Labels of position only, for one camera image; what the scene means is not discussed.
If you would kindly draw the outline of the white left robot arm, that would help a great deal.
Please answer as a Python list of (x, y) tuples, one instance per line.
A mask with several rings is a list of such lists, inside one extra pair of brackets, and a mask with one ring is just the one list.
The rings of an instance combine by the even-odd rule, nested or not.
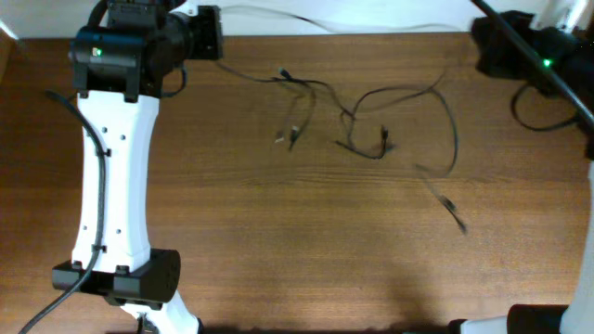
[(220, 59), (222, 43), (219, 7), (196, 1), (102, 1), (71, 42), (77, 96), (66, 108), (84, 131), (82, 211), (52, 284), (104, 298), (143, 333), (203, 330), (178, 289), (180, 254), (149, 243), (149, 147), (164, 78), (188, 60)]

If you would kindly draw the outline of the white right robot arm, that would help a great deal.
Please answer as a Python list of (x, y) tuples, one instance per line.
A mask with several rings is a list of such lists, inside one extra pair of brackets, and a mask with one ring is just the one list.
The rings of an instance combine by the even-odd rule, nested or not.
[[(476, 68), (491, 78), (522, 81), (543, 95), (561, 96), (575, 115), (557, 126), (577, 125), (593, 160), (593, 39), (574, 33), (586, 1), (550, 1), (536, 14), (498, 12), (473, 0), (483, 16), (471, 36), (480, 51)], [(593, 228), (585, 236), (578, 283), (567, 305), (515, 304), (503, 316), (459, 320), (461, 333), (590, 333), (593, 330)]]

